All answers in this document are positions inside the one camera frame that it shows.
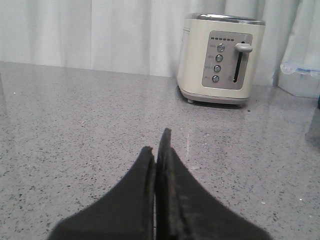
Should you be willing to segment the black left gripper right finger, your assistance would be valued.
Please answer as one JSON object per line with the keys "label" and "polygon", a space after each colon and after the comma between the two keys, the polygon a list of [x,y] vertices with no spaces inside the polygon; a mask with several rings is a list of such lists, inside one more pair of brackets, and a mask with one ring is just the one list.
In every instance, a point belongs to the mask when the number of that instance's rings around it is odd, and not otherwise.
{"label": "black left gripper right finger", "polygon": [[270,240],[264,229],[214,198],[183,164],[165,128],[159,143],[156,177],[156,239]]}

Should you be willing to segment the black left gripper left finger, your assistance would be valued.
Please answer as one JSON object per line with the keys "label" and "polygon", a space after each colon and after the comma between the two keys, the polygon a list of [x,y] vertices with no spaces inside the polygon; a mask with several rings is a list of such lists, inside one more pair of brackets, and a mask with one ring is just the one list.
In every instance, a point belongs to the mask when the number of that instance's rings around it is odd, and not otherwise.
{"label": "black left gripper left finger", "polygon": [[152,148],[145,146],[130,170],[108,193],[60,221],[49,239],[153,239],[155,176]]}

